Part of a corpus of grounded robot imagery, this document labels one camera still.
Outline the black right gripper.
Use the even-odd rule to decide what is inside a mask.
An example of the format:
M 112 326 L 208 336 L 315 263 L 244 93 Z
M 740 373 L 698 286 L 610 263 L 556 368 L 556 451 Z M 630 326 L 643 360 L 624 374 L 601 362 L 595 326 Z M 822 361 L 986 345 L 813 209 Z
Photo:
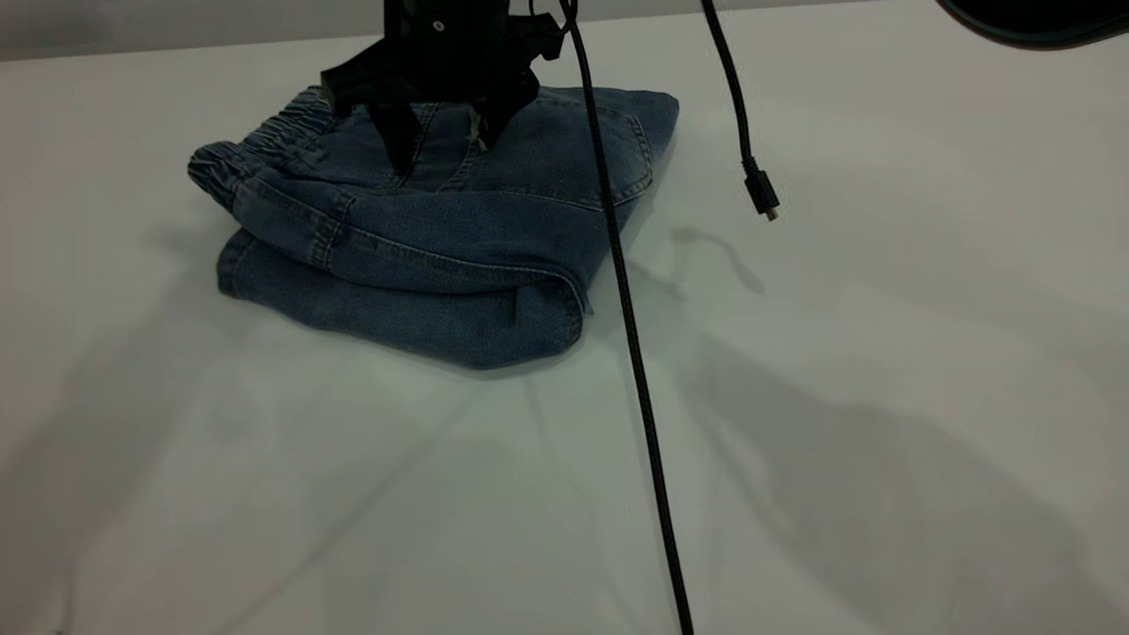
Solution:
M 564 43 L 552 14 L 511 15 L 508 1 L 386 1 L 383 16 L 382 40 L 322 71 L 321 87 L 336 114 L 370 105 L 396 173 L 412 168 L 421 132 L 411 103 L 475 101 L 475 139 L 490 150 L 531 103 L 530 93 L 490 94 Z

